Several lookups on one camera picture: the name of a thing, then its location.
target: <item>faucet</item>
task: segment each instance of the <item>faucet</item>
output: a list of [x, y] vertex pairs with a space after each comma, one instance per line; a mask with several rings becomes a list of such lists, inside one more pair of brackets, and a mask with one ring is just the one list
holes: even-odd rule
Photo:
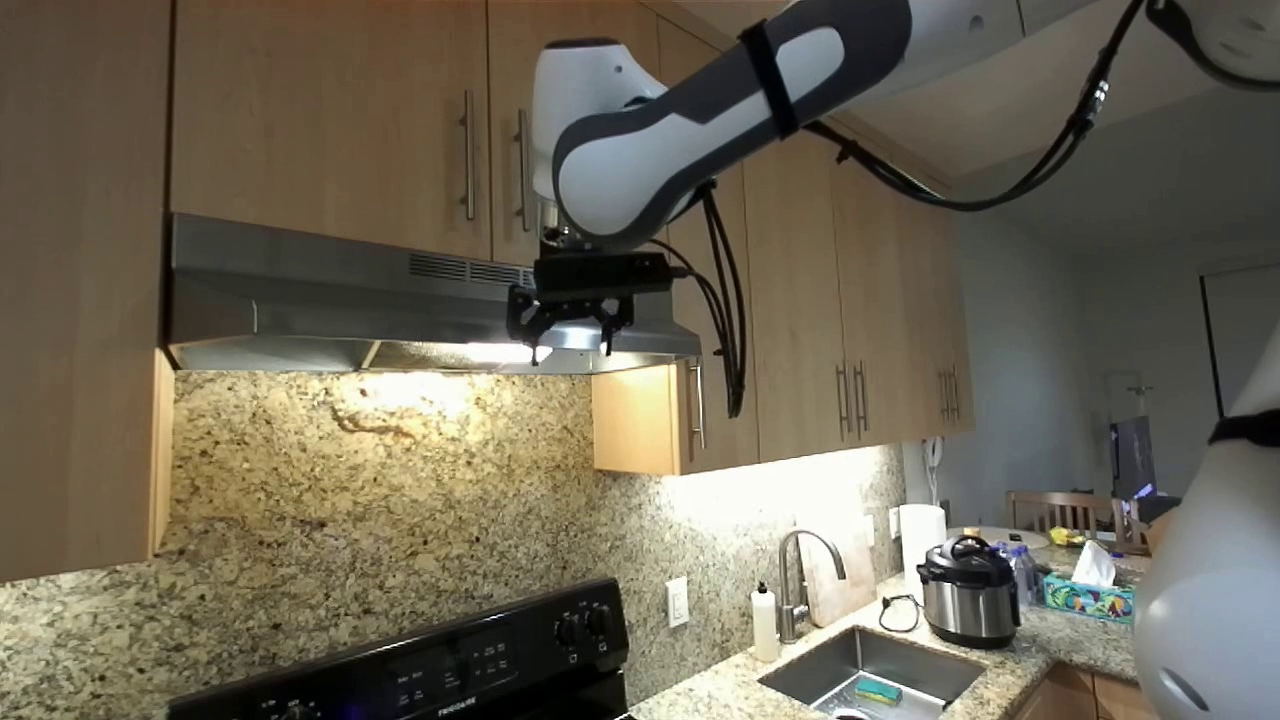
[[783, 645], [799, 639], [799, 623], [813, 618], [813, 612], [808, 612], [808, 588], [806, 588], [806, 565], [799, 565], [799, 534], [819, 540], [819, 542], [827, 546], [833, 565], [836, 565], [836, 575], [843, 581], [843, 558], [840, 558], [836, 542], [827, 542], [819, 532], [813, 532], [813, 528], [791, 528], [791, 532], [775, 542], [775, 552], [779, 552], [779, 571], [783, 571], [783, 583], [779, 583], [779, 623], [775, 623], [775, 631], [779, 631]]

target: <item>kitchen counter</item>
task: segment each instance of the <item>kitchen counter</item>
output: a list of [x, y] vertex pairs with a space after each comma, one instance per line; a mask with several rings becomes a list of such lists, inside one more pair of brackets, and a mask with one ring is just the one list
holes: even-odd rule
[[[1067, 568], [1072, 552], [1043, 546], [1037, 552], [1041, 565]], [[1122, 558], [1125, 571], [1146, 571], [1146, 558]], [[724, 665], [645, 698], [633, 708], [637, 720], [819, 720], [819, 710], [772, 691], [759, 684], [772, 667], [806, 654], [808, 646], [840, 637], [843, 629], [872, 629], [880, 631], [880, 602], [849, 612], [840, 623], [808, 631], [806, 639], [788, 645], [772, 665], [757, 661], [752, 650], [729, 654]], [[1024, 606], [1024, 623], [1016, 639], [1001, 650], [945, 645], [922, 618], [917, 631], [888, 631], [950, 654], [964, 654], [984, 665], [956, 703], [945, 710], [950, 720], [992, 720], [1022, 708], [1022, 698], [1041, 684], [1054, 665], [1075, 665], [1091, 672], [1108, 672], [1122, 681], [1136, 681], [1134, 661], [1134, 623], [1089, 618], [1072, 612]]]

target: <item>range hood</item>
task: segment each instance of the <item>range hood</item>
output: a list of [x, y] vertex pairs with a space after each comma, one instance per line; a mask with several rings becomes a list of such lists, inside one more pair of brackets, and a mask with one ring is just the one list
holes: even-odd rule
[[617, 373], [700, 354], [669, 292], [637, 294], [637, 324], [555, 324], [507, 338], [515, 268], [314, 230], [172, 217], [165, 345], [175, 367], [256, 373]]

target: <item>stainless steel sink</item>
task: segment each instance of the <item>stainless steel sink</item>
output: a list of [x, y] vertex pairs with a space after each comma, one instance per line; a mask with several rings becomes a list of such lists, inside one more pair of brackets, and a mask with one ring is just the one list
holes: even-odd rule
[[[984, 667], [945, 654], [898, 637], [849, 629], [791, 665], [759, 677], [759, 684], [833, 714], [833, 720], [931, 720], [939, 714]], [[870, 698], [857, 681], [891, 684], [900, 698]]]

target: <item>rice cooker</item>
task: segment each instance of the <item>rice cooker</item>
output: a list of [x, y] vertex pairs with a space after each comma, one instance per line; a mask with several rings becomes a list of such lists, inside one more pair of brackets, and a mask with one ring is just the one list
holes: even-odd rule
[[1004, 646], [1016, 637], [1013, 565], [979, 534], [935, 542], [917, 565], [925, 588], [925, 618], [939, 639], [968, 646]]

